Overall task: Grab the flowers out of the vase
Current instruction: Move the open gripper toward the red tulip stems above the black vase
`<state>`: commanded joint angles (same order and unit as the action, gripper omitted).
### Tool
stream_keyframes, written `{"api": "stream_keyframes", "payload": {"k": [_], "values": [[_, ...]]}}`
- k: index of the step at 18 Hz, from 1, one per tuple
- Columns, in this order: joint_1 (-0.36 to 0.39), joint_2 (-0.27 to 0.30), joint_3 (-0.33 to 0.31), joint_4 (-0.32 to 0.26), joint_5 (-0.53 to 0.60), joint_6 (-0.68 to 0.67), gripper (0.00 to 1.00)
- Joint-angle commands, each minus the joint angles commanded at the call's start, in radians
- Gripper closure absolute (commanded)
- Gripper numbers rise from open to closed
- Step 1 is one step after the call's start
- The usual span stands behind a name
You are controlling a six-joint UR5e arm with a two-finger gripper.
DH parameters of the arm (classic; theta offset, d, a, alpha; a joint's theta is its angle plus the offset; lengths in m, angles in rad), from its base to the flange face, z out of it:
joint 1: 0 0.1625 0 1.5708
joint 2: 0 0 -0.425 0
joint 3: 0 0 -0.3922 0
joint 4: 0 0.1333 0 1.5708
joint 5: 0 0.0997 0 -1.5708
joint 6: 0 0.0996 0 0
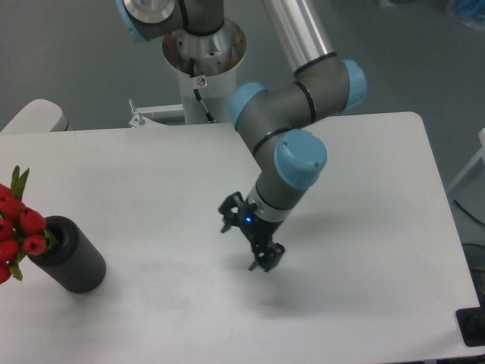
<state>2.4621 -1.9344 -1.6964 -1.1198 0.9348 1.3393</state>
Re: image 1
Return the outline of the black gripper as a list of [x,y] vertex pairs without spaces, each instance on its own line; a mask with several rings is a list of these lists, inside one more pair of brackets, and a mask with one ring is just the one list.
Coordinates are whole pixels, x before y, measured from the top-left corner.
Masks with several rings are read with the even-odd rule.
[[239,227],[251,244],[254,261],[249,266],[253,271],[260,268],[269,272],[277,267],[285,253],[285,247],[273,241],[273,235],[281,226],[281,222],[266,221],[256,215],[256,204],[243,202],[241,192],[236,191],[229,195],[219,206],[218,212],[222,215],[223,227],[221,233],[232,227]]

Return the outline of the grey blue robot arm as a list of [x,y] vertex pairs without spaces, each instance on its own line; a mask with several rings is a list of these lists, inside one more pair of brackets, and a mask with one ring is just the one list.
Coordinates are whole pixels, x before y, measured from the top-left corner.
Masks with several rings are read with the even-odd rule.
[[312,2],[266,1],[264,8],[295,77],[276,92],[237,84],[246,36],[222,1],[117,2],[132,39],[161,39],[177,74],[181,103],[154,108],[155,118],[230,123],[257,162],[261,173],[250,193],[229,195],[218,211],[224,230],[239,228],[250,242],[253,266],[270,271],[285,252],[275,231],[327,162],[325,145],[307,126],[359,104],[367,81],[356,62],[339,59]]

